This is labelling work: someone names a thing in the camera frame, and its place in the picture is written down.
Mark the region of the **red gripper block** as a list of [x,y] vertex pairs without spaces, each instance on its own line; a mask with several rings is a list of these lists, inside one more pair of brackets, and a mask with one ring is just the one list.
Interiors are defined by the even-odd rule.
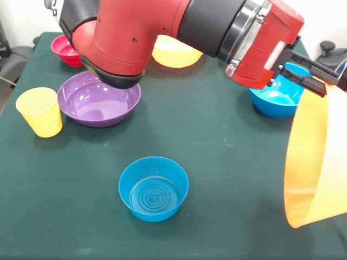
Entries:
[[[230,79],[247,88],[263,89],[276,78],[273,66],[283,51],[286,61],[295,62],[313,76],[337,85],[339,74],[292,49],[285,49],[294,43],[303,24],[303,17],[284,2],[264,1],[230,61]],[[320,97],[327,94],[325,83],[313,77],[300,76],[285,67],[280,75]]]

